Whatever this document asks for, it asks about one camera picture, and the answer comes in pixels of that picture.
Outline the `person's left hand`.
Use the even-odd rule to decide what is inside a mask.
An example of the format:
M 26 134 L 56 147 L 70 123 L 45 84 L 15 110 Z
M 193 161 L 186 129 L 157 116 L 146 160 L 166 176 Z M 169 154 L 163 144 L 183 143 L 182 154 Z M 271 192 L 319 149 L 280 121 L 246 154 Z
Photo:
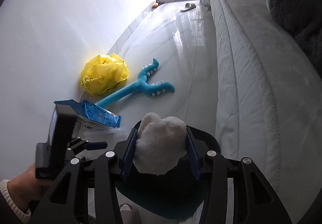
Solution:
M 22 174 L 11 179 L 7 187 L 15 205 L 25 212 L 31 201 L 42 199 L 51 184 L 52 180 L 35 177 L 35 164 L 33 163 Z

